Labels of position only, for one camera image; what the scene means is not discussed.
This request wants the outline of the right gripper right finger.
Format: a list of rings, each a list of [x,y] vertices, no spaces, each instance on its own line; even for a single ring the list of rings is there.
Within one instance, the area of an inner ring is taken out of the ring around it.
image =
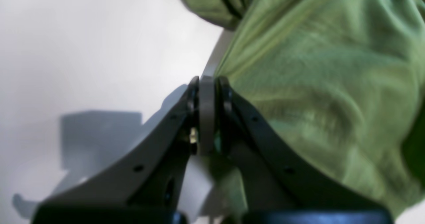
[[[216,79],[223,153],[242,173],[242,224],[392,224],[388,211],[325,176],[272,130],[227,78]]]

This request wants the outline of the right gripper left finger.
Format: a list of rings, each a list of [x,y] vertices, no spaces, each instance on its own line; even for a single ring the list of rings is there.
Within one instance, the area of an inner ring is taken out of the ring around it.
[[[192,154],[199,77],[155,129],[117,163],[42,202],[33,224],[186,224],[177,210]]]

